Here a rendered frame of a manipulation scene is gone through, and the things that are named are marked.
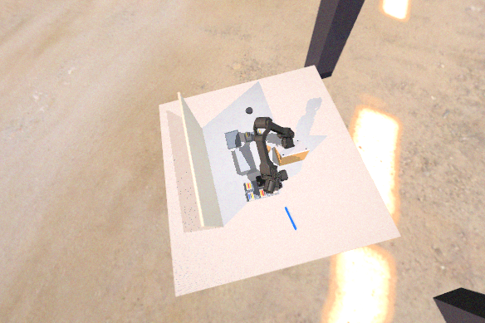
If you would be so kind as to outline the beige wall panel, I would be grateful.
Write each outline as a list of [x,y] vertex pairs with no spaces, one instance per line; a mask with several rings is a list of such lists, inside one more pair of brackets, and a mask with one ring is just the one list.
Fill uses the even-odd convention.
[[203,130],[178,92],[201,228],[223,228]]

